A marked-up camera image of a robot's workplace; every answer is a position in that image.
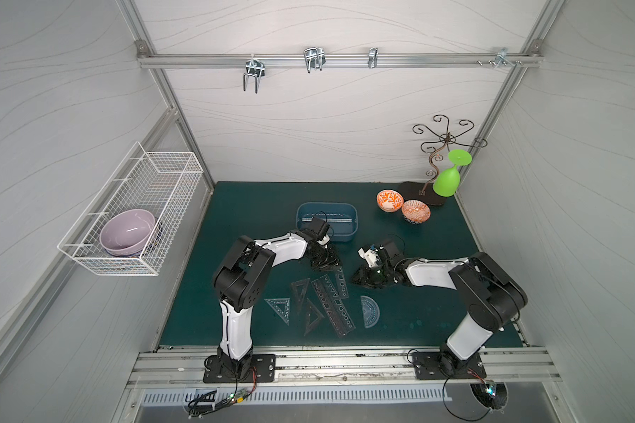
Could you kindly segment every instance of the metal bar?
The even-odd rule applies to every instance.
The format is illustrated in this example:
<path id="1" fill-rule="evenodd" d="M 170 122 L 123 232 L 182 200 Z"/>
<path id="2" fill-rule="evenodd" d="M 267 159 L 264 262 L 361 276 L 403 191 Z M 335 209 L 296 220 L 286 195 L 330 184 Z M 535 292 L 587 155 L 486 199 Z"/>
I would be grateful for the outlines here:
<path id="1" fill-rule="evenodd" d="M 348 347 L 335 348 L 263 347 L 257 352 L 277 355 L 276 379 L 268 385 L 353 385 L 420 384 L 414 368 L 406 359 L 409 348 Z M 417 348 L 437 351 L 437 348 Z M 560 376 L 544 348 L 486 348 L 480 351 L 487 375 L 499 382 L 559 381 Z M 202 387 L 204 360 L 216 349 L 190 348 L 139 354 L 128 379 L 128 388 Z M 467 383 L 471 380 L 450 380 Z"/>
<path id="2" fill-rule="evenodd" d="M 117 0 L 117 3 L 120 7 L 122 16 L 127 22 L 127 26 L 129 26 L 132 37 L 134 37 L 135 40 L 144 40 L 148 51 L 152 54 L 155 51 L 155 48 L 153 47 L 153 42 L 148 35 L 148 31 L 144 27 L 144 22 L 141 20 L 141 17 L 137 12 L 134 0 Z M 202 175 L 205 184 L 207 184 L 210 189 L 214 189 L 214 179 L 207 168 L 202 152 L 200 151 L 200 147 L 198 147 L 198 144 L 195 142 L 193 131 L 184 118 L 185 115 L 183 114 L 183 109 L 181 109 L 177 96 L 174 94 L 174 90 L 167 79 L 167 74 L 161 69 L 151 69 L 150 72 L 153 75 L 153 79 L 155 80 L 164 100 L 170 107 L 173 107 L 178 111 L 179 118 L 177 119 L 177 126 L 179 131 L 181 131 L 188 148 L 190 148 L 190 150 L 195 154 L 195 157 L 198 159 L 198 162 L 200 162 L 200 166 L 204 171 Z"/>
<path id="3" fill-rule="evenodd" d="M 496 53 L 468 54 L 379 54 L 377 68 L 479 68 L 491 69 Z M 323 68 L 369 68 L 369 54 L 326 54 Z M 244 69 L 250 59 L 246 54 L 149 55 L 138 59 L 147 69 Z M 268 68 L 305 68 L 302 54 L 255 54 L 254 59 Z M 542 56 L 509 54 L 516 67 L 538 67 Z"/>
<path id="4" fill-rule="evenodd" d="M 539 13 L 536 22 L 534 23 L 532 30 L 529 36 L 525 39 L 525 42 L 522 45 L 522 54 L 528 54 L 532 49 L 538 50 L 541 47 L 541 41 L 546 37 L 552 23 L 555 21 L 557 14 L 560 12 L 562 8 L 562 4 L 565 3 L 565 0 L 548 0 L 548 2 L 543 6 L 541 13 Z M 515 55 L 508 55 L 508 58 L 515 57 Z M 515 92 L 515 89 L 519 85 L 522 77 L 525 75 L 527 71 L 527 67 L 525 66 L 517 66 L 512 68 L 506 77 L 506 80 L 503 82 L 501 89 L 496 95 L 496 99 L 494 103 L 491 105 L 489 113 L 485 118 L 482 126 L 479 131 L 475 135 L 475 141 L 473 142 L 473 146 L 468 149 L 468 152 L 473 156 L 473 163 L 475 157 L 479 154 L 481 150 L 477 146 L 482 143 L 482 140 L 486 140 L 489 138 L 491 131 L 494 129 L 498 118 L 503 113 L 508 101 Z M 458 170 L 458 173 L 461 176 L 461 180 L 464 181 L 466 175 L 468 174 L 468 170 L 471 165 L 461 166 Z"/>
<path id="5" fill-rule="evenodd" d="M 183 262 L 181 263 L 181 270 L 179 275 L 177 276 L 177 283 L 174 284 L 172 288 L 172 292 L 169 294 L 169 300 L 167 300 L 167 307 L 165 307 L 164 312 L 162 314 L 162 318 L 160 320 L 160 325 L 158 326 L 158 330 L 156 330 L 155 338 L 153 339 L 153 343 L 151 343 L 151 350 L 157 350 L 158 345 L 160 344 L 160 338 L 162 337 L 162 333 L 164 331 L 165 326 L 167 325 L 167 318 L 169 317 L 169 313 L 171 313 L 172 306 L 174 305 L 174 300 L 177 298 L 177 292 L 179 291 L 179 287 L 181 286 L 181 280 L 183 279 L 183 273 L 186 271 L 186 266 L 188 264 L 188 260 L 190 260 L 191 253 L 193 252 L 193 247 L 195 247 L 195 242 L 198 239 L 198 235 L 200 235 L 200 228 L 202 227 L 202 222 L 204 220 L 204 214 L 207 212 L 207 208 L 209 207 L 209 202 L 212 199 L 212 194 L 214 190 L 210 187 L 205 188 L 207 192 L 204 194 L 204 198 L 200 203 L 200 219 L 198 220 L 198 226 L 193 231 L 193 235 L 191 237 L 190 244 L 188 246 L 188 250 L 186 251 L 186 255 L 183 256 Z"/>
<path id="6" fill-rule="evenodd" d="M 580 420 L 574 417 L 574 412 L 569 407 L 569 403 L 565 399 L 561 389 L 563 387 L 563 383 L 564 382 L 543 382 L 543 387 L 546 390 L 546 394 L 548 394 L 550 404 L 552 405 L 560 423 L 579 422 Z"/>

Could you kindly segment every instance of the metal hook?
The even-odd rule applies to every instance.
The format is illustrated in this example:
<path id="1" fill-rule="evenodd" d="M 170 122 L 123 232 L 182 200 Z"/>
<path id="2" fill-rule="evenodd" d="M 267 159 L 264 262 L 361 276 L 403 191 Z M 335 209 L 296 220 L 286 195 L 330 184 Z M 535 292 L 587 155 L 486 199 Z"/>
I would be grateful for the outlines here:
<path id="1" fill-rule="evenodd" d="M 320 69 L 327 61 L 324 57 L 324 50 L 319 47 L 310 47 L 303 51 L 303 59 L 306 61 L 306 71 L 311 73 L 311 68 Z"/>
<path id="2" fill-rule="evenodd" d="M 254 92 L 258 94 L 261 77 L 266 75 L 266 67 L 260 61 L 252 59 L 245 63 L 244 70 L 244 75 L 242 75 L 242 90 L 247 91 L 247 82 L 251 76 L 254 78 Z"/>
<path id="3" fill-rule="evenodd" d="M 499 53 L 496 54 L 496 57 L 494 58 L 494 60 L 490 60 L 491 63 L 491 67 L 496 69 L 499 66 L 506 64 L 508 66 L 512 66 L 512 67 L 516 67 L 515 63 L 512 63 L 510 60 L 508 60 L 506 58 L 506 55 L 508 54 L 508 49 L 506 47 L 503 47 Z"/>
<path id="4" fill-rule="evenodd" d="M 369 69 L 374 69 L 376 67 L 377 60 L 379 60 L 379 49 L 372 47 L 369 49 L 369 62 L 367 63 Z"/>

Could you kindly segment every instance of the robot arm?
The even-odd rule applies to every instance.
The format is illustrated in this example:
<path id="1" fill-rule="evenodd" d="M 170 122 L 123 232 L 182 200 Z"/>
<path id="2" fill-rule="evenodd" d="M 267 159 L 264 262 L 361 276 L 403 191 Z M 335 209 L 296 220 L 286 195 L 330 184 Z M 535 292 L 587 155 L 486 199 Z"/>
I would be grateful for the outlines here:
<path id="1" fill-rule="evenodd" d="M 328 230 L 329 224 L 313 217 L 305 229 L 278 238 L 252 240 L 241 236 L 214 273 L 214 289 L 223 314 L 219 356 L 227 368 L 235 371 L 237 379 L 242 379 L 249 370 L 252 308 L 261 298 L 271 268 L 302 257 L 310 258 L 311 267 L 321 271 L 339 266 Z"/>
<path id="2" fill-rule="evenodd" d="M 440 369 L 453 376 L 465 367 L 493 333 L 506 325 L 527 304 L 527 295 L 484 252 L 456 260 L 405 258 L 394 242 L 358 251 L 367 262 L 352 282 L 367 288 L 438 286 L 455 289 L 468 309 L 466 317 L 441 346 Z"/>

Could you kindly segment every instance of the small bowl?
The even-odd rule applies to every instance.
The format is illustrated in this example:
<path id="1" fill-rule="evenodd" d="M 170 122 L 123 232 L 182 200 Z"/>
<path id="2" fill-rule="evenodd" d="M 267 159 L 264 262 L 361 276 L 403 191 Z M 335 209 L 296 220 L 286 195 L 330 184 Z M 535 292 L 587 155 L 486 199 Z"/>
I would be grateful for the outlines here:
<path id="1" fill-rule="evenodd" d="M 398 211 L 404 203 L 404 199 L 399 192 L 393 190 L 383 190 L 376 195 L 376 203 L 379 208 L 386 213 Z"/>
<path id="2" fill-rule="evenodd" d="M 127 257 L 144 249 L 155 226 L 155 216 L 143 208 L 134 208 L 110 219 L 102 228 L 99 242 L 116 257 Z"/>
<path id="3" fill-rule="evenodd" d="M 422 201 L 408 200 L 402 205 L 402 215 L 407 222 L 418 225 L 428 220 L 431 209 Z"/>

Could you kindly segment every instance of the black cable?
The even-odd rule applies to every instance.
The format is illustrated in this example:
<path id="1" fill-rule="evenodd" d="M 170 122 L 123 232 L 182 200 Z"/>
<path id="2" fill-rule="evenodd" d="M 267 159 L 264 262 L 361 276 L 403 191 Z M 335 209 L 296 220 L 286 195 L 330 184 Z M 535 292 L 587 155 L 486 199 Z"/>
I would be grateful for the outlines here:
<path id="1" fill-rule="evenodd" d="M 395 270 L 398 268 L 399 264 L 402 263 L 403 261 L 407 261 L 407 260 L 418 260 L 419 258 L 423 258 L 423 257 L 410 257 L 410 258 L 403 258 L 402 260 L 398 261 L 398 264 L 393 266 L 393 273 L 395 273 Z"/>
<path id="2" fill-rule="evenodd" d="M 231 358 L 230 336 L 229 336 L 229 331 L 228 331 L 229 317 L 230 316 L 226 316 L 226 349 L 228 350 L 228 358 L 232 361 L 233 359 Z M 237 384 L 238 384 L 237 369 L 235 369 L 235 370 L 230 369 L 226 365 L 225 362 L 222 362 L 222 364 L 223 364 L 223 367 L 225 367 L 235 377 L 235 391 L 233 392 L 233 396 L 230 397 L 230 398 L 224 398 L 221 401 L 219 401 L 218 403 L 214 404 L 214 408 L 207 407 L 208 408 L 207 410 L 205 410 L 203 412 L 198 412 L 197 409 L 198 409 L 198 403 L 200 402 L 200 400 L 202 400 L 202 398 L 204 398 L 206 395 L 209 395 L 212 392 L 216 392 L 216 391 L 212 391 L 212 392 L 209 392 L 207 394 L 198 395 L 192 401 L 188 402 L 188 415 L 189 416 L 204 416 L 206 414 L 213 413 L 214 411 L 219 411 L 219 410 L 222 410 L 222 409 L 224 409 L 226 407 L 230 407 L 231 405 L 236 403 L 234 400 L 235 400 L 235 396 L 237 394 Z"/>
<path id="3" fill-rule="evenodd" d="M 419 350 L 417 350 L 416 348 L 412 348 L 411 350 L 407 351 L 407 354 L 405 354 L 405 358 L 407 359 L 407 362 L 409 364 L 414 364 L 411 360 L 409 360 L 409 353 L 412 351 L 416 351 L 417 353 L 420 352 Z"/>
<path id="4" fill-rule="evenodd" d="M 508 290 L 506 288 L 502 287 L 497 281 L 491 279 L 491 277 L 483 274 L 482 272 L 477 271 L 477 269 L 474 268 L 474 266 L 470 266 L 468 263 L 466 263 L 466 265 L 468 266 L 469 269 L 473 270 L 475 273 L 477 273 L 481 277 L 484 277 L 486 280 L 488 280 L 491 283 L 493 283 L 494 285 L 498 286 L 504 292 L 506 292 L 506 294 L 508 294 L 508 296 L 510 297 L 510 300 L 513 301 L 513 305 L 515 305 L 515 309 L 517 310 L 517 318 L 514 319 L 514 320 L 511 320 L 510 322 L 511 323 L 517 323 L 520 320 L 520 307 L 517 307 L 517 301 L 515 301 L 515 297 L 513 297 L 513 295 L 510 292 L 508 292 Z"/>
<path id="5" fill-rule="evenodd" d="M 327 213 L 323 212 L 322 210 L 314 214 L 313 217 L 319 215 L 320 213 L 324 215 L 324 223 L 329 224 L 329 216 L 327 215 Z M 330 225 L 329 229 L 332 231 L 332 236 L 334 236 L 334 228 Z"/>
<path id="6" fill-rule="evenodd" d="M 487 411 L 482 416 L 480 416 L 479 418 L 476 418 L 476 419 L 463 418 L 463 417 L 459 417 L 456 414 L 452 413 L 452 411 L 449 409 L 449 407 L 447 407 L 447 402 L 445 402 L 445 399 L 444 399 L 444 391 L 445 391 L 445 387 L 447 386 L 447 382 L 449 382 L 449 379 L 451 379 L 451 377 L 447 378 L 447 380 L 445 380 L 445 382 L 444 382 L 444 385 L 442 385 L 442 403 L 444 404 L 445 409 L 447 409 L 449 414 L 451 414 L 452 416 L 456 417 L 457 419 L 463 420 L 464 422 L 476 422 L 478 420 L 482 420 L 485 417 L 487 417 L 487 415 L 491 411 L 491 408 L 488 408 Z"/>
<path id="7" fill-rule="evenodd" d="M 233 361 L 232 357 L 231 357 L 231 338 L 230 335 L 228 334 L 228 322 L 230 321 L 230 316 L 226 316 L 226 349 L 228 350 L 228 358 L 231 360 L 231 362 Z M 233 372 L 233 376 L 235 376 L 235 391 L 233 391 L 233 398 L 235 398 L 236 394 L 237 394 L 237 368 L 235 369 L 235 371 Z"/>
<path id="8" fill-rule="evenodd" d="M 397 236 L 400 241 L 402 241 L 402 254 L 407 250 L 407 243 L 402 239 L 400 235 L 396 235 L 394 233 L 389 233 L 389 235 Z"/>

